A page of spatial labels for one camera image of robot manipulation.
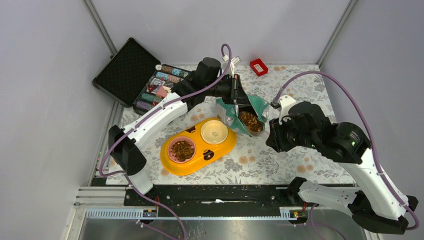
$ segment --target pale yellow bowl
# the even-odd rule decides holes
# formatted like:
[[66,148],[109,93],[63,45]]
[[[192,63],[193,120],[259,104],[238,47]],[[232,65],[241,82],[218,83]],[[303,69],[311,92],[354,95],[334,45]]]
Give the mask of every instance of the pale yellow bowl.
[[218,120],[207,121],[200,130],[201,138],[208,144],[221,144],[228,137],[227,126]]

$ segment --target case lid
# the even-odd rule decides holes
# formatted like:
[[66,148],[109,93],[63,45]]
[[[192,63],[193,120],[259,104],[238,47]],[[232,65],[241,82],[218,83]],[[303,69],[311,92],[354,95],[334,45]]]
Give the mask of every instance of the case lid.
[[161,62],[130,37],[92,81],[93,85],[129,108]]

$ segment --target gray wall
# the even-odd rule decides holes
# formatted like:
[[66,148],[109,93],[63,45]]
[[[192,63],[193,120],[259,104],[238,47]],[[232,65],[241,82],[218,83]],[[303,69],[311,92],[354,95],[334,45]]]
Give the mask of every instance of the gray wall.
[[0,1],[0,239],[57,240],[112,104],[109,51],[80,0]]
[[349,0],[93,0],[115,46],[134,37],[163,63],[315,63]]
[[[423,218],[424,2],[359,1],[321,68],[358,101],[376,138],[381,164],[405,194],[421,200]],[[337,120],[359,124],[334,84],[327,90]],[[391,239],[422,239],[424,227]]]

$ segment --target floral tablecloth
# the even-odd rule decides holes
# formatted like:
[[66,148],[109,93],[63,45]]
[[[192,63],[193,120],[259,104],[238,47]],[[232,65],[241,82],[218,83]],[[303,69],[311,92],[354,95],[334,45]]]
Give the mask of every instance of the floral tablecloth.
[[[317,65],[275,65],[268,64],[269,71],[260,77],[249,66],[237,66],[241,83],[248,94],[258,95],[270,102],[279,88],[292,76],[310,70]],[[179,66],[194,70],[196,66]],[[321,76],[310,74],[292,82],[283,94],[292,96],[297,102],[309,101],[318,104],[332,122],[336,121],[326,87]],[[270,108],[269,119],[277,118],[278,111]],[[156,185],[215,185],[215,184],[288,184],[295,176],[307,178],[315,183],[354,183],[352,177],[337,163],[322,157],[313,149],[296,147],[289,152],[277,153],[265,145],[269,124],[260,137],[237,135],[235,148],[227,155],[200,170],[186,176],[177,176],[164,169],[159,159],[162,144],[169,137],[187,129],[206,118],[216,117],[215,98],[207,97],[188,113],[178,117],[157,136],[146,144],[142,153],[147,159],[145,168]],[[132,108],[123,112],[121,126],[125,126],[140,116]],[[109,172],[121,170],[111,161]],[[110,176],[106,184],[126,185],[121,174]]]

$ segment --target brown pet food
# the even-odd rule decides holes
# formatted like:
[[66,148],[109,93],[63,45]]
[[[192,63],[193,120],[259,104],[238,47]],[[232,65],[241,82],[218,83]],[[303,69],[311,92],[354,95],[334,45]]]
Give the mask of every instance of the brown pet food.
[[184,162],[195,154],[195,150],[192,148],[192,145],[188,141],[184,140],[174,143],[171,150],[175,158],[180,162]]
[[252,132],[262,131],[262,124],[259,120],[250,112],[244,111],[240,113],[240,120],[249,128]]

